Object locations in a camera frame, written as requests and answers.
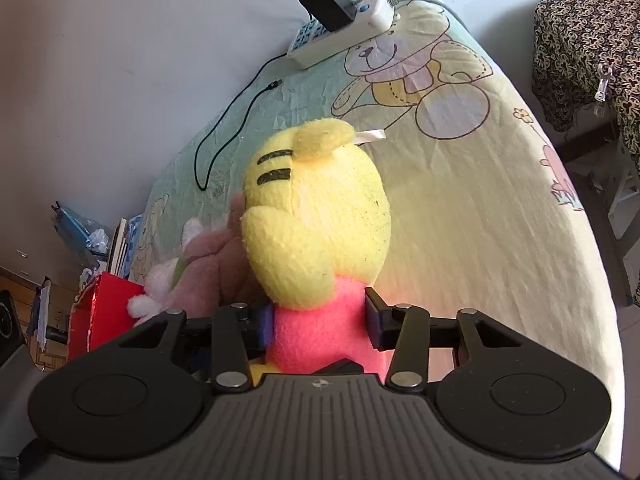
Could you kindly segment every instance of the floral tablecloth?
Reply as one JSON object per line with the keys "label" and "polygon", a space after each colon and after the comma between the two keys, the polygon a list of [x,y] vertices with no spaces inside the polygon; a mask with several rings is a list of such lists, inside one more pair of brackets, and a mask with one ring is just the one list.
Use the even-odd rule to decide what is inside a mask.
{"label": "floral tablecloth", "polygon": [[[533,92],[558,132],[594,102],[598,65],[624,143],[640,168],[640,0],[542,0],[534,16]],[[634,301],[640,304],[640,287]]]}

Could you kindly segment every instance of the black speaker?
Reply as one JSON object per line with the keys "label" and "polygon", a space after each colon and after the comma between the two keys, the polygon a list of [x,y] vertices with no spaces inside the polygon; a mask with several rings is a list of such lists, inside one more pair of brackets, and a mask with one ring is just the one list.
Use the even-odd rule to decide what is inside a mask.
{"label": "black speaker", "polygon": [[24,344],[15,313],[14,300],[8,290],[0,291],[0,368]]}

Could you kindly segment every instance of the book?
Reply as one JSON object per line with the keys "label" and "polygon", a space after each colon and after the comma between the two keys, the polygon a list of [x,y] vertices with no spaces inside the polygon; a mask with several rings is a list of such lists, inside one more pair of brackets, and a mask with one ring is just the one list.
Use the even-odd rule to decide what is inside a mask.
{"label": "book", "polygon": [[123,230],[122,230],[123,235],[121,236],[122,238],[122,244],[120,246],[120,253],[118,255],[118,259],[116,260],[116,267],[113,270],[113,274],[115,276],[118,277],[122,277],[121,273],[122,273],[122,267],[124,266],[124,258],[127,254],[127,239],[129,237],[129,225],[128,224],[124,224]]}
{"label": "book", "polygon": [[127,279],[131,274],[131,266],[133,265],[133,260],[136,257],[138,240],[140,239],[140,233],[142,232],[142,215],[130,218],[127,227],[129,228],[127,232],[127,251],[121,275],[121,278],[125,279]]}
{"label": "book", "polygon": [[121,218],[114,229],[113,240],[111,240],[109,246],[109,257],[107,259],[107,272],[110,274],[117,275],[120,257],[122,256],[122,246],[127,235],[126,227],[127,221]]}

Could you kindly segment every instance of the cartoon character print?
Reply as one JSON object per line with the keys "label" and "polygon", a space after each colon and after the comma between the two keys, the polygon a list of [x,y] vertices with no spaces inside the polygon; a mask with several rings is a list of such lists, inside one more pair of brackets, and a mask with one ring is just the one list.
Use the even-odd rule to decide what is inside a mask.
{"label": "cartoon character print", "polygon": [[[489,115],[489,97],[475,83],[494,73],[491,66],[446,34],[450,24],[440,7],[410,3],[401,12],[388,32],[349,49],[344,68],[356,79],[334,100],[332,114],[349,120],[348,114],[363,118],[364,112],[365,122],[388,128],[413,113],[420,131],[434,139],[470,134]],[[400,31],[403,24],[410,30]],[[362,104],[368,89],[375,104]],[[380,105],[383,118],[373,118]],[[389,107],[397,111],[391,118]]]}
{"label": "cartoon character print", "polygon": [[155,200],[149,208],[149,212],[142,224],[142,231],[138,239],[136,259],[131,265],[131,281],[133,282],[142,284],[154,264],[154,236],[158,230],[160,218],[162,217],[162,213],[164,213],[164,208],[168,200],[169,195],[167,193]]}
{"label": "cartoon character print", "polygon": [[552,146],[548,145],[548,141],[544,136],[536,130],[534,126],[534,120],[531,114],[523,108],[514,108],[513,116],[516,119],[521,120],[525,124],[528,124],[533,131],[543,140],[545,143],[542,146],[542,153],[544,158],[540,159],[540,164],[551,169],[553,173],[553,181],[551,184],[551,194],[558,201],[558,205],[570,205],[574,208],[574,211],[584,211],[578,193],[575,190],[574,184],[569,178],[569,174],[564,168],[564,164],[560,157],[556,153],[556,150]]}
{"label": "cartoon character print", "polygon": [[551,171],[553,171],[554,181],[551,185],[551,193],[556,197],[556,200],[558,200],[558,204],[568,204],[576,211],[584,211],[582,203],[578,198],[578,194],[575,191],[574,184],[571,182],[571,179],[564,168],[564,164],[562,163],[562,160],[560,160],[556,150],[548,144],[545,144],[542,147],[542,152],[545,155],[545,158],[540,159],[540,164],[551,168]]}

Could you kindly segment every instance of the plush toy ear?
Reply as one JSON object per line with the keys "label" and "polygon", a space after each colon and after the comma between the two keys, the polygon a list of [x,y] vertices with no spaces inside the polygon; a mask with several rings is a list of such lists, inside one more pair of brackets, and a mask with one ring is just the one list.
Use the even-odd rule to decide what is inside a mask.
{"label": "plush toy ear", "polygon": [[202,232],[204,232],[204,227],[202,227],[200,220],[196,217],[189,218],[182,228],[182,243],[180,244],[182,250]]}
{"label": "plush toy ear", "polygon": [[242,191],[234,193],[229,203],[229,218],[226,226],[231,229],[234,236],[241,236],[240,218],[244,214],[244,195]]}
{"label": "plush toy ear", "polygon": [[353,126],[340,119],[318,119],[300,126],[293,139],[293,157],[311,160],[331,155],[336,148],[350,144]]}
{"label": "plush toy ear", "polygon": [[254,206],[242,216],[242,239],[258,281],[274,303],[311,310],[334,294],[324,241],[291,213]]}

